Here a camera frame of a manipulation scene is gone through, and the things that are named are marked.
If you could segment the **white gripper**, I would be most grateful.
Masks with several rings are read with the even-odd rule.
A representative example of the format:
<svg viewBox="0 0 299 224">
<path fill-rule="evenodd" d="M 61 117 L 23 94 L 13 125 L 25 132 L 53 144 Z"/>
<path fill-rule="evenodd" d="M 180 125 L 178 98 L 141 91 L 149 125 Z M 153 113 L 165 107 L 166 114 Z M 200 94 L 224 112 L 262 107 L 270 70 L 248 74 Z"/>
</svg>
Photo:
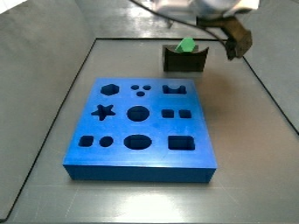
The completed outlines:
<svg viewBox="0 0 299 224">
<path fill-rule="evenodd" d="M 257 6 L 258 0 L 153 0 L 153 11 L 169 18 L 226 18 Z"/>
</svg>

